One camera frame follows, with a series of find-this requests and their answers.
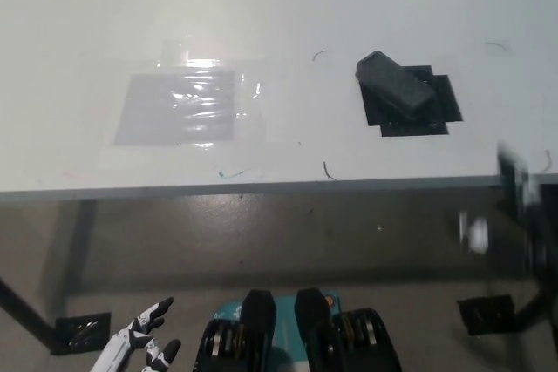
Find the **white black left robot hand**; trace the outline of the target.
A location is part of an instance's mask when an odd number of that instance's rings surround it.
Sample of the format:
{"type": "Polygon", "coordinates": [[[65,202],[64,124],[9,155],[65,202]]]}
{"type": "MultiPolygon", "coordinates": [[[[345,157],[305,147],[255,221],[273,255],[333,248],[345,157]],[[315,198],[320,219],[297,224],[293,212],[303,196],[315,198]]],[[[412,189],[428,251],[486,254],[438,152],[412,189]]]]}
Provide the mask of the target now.
{"type": "Polygon", "coordinates": [[[142,371],[168,371],[180,350],[181,341],[173,339],[164,348],[160,348],[151,331],[164,323],[163,316],[173,303],[174,298],[169,297],[152,305],[135,317],[126,328],[114,334],[105,345],[91,372],[124,371],[131,355],[139,349],[146,351],[146,366],[142,371]]]}

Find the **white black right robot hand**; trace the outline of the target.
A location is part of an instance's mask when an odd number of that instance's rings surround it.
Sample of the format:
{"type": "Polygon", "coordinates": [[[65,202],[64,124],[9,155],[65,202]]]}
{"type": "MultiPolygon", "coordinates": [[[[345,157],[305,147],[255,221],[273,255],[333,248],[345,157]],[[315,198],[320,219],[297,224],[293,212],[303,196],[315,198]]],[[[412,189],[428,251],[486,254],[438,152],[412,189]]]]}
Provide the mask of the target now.
{"type": "MultiPolygon", "coordinates": [[[[530,258],[550,259],[555,252],[552,229],[544,213],[541,185],[528,171],[527,165],[512,151],[501,145],[497,151],[498,179],[505,194],[504,208],[526,234],[530,258]]],[[[466,210],[458,215],[459,243],[473,254],[487,254],[491,234],[487,218],[471,217],[466,210]]]]}

